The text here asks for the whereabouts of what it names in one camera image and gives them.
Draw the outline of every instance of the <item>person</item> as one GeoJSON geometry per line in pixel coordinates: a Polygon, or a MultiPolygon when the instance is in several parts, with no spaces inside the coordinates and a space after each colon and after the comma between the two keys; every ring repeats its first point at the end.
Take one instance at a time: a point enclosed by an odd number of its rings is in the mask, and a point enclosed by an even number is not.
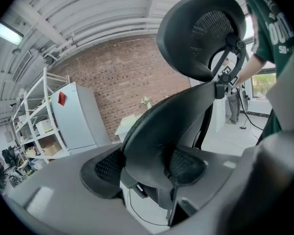
{"type": "MultiPolygon", "coordinates": [[[[222,64],[221,70],[229,73],[235,67],[228,58],[222,64]]],[[[241,102],[240,96],[235,88],[228,88],[227,99],[231,110],[231,118],[226,122],[228,124],[237,124],[240,116],[241,102]]]]}
{"type": "MultiPolygon", "coordinates": [[[[267,61],[275,64],[278,79],[294,50],[294,31],[273,0],[246,0],[246,4],[254,28],[253,55],[246,67],[238,73],[234,87],[257,74],[267,61]]],[[[280,130],[279,121],[274,111],[271,111],[258,143],[280,130]]]]}

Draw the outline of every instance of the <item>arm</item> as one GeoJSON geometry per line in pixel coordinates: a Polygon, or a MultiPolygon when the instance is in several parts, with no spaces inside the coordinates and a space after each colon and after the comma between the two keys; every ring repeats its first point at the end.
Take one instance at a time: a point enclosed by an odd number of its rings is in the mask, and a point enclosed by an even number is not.
{"type": "Polygon", "coordinates": [[[266,64],[266,61],[259,57],[257,54],[253,54],[249,59],[246,67],[238,73],[238,81],[235,86],[239,86],[246,80],[250,79],[253,75],[256,75],[266,64]]]}

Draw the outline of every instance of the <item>mesh headrest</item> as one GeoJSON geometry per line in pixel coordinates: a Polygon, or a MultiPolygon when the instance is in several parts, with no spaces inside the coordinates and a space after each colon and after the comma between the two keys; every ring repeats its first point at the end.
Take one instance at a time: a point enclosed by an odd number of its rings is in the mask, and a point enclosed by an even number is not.
{"type": "Polygon", "coordinates": [[[210,64],[225,49],[225,38],[245,33],[245,17],[235,0],[182,0],[163,18],[157,36],[165,60],[183,75],[207,82],[210,64]]]}

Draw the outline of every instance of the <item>green t-shirt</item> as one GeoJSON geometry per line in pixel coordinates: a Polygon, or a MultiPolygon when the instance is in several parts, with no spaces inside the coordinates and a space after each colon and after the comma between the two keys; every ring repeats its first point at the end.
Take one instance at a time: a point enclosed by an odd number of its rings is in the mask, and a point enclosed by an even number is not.
{"type": "MultiPolygon", "coordinates": [[[[254,27],[252,51],[276,66],[277,78],[294,51],[294,32],[284,13],[273,0],[246,0],[254,27]]],[[[274,113],[271,114],[262,138],[279,132],[281,127],[274,113]]]]}

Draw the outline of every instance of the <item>white ceiling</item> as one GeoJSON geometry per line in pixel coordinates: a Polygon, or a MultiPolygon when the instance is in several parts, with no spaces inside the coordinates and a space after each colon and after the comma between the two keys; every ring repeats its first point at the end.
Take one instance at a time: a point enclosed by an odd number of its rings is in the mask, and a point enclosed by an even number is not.
{"type": "MultiPolygon", "coordinates": [[[[42,57],[46,50],[51,49],[50,53],[61,61],[109,39],[156,33],[161,18],[179,1],[15,0],[2,21],[24,34],[24,38],[18,55],[12,54],[15,45],[0,38],[0,119],[11,116],[9,104],[15,102],[20,88],[27,88],[36,79],[47,59],[50,64],[50,57],[42,57]],[[68,44],[72,36],[74,43],[68,44]],[[14,83],[13,74],[30,49],[38,50],[38,57],[32,57],[23,79],[14,83]]],[[[246,12],[244,0],[236,1],[246,12]]]]}

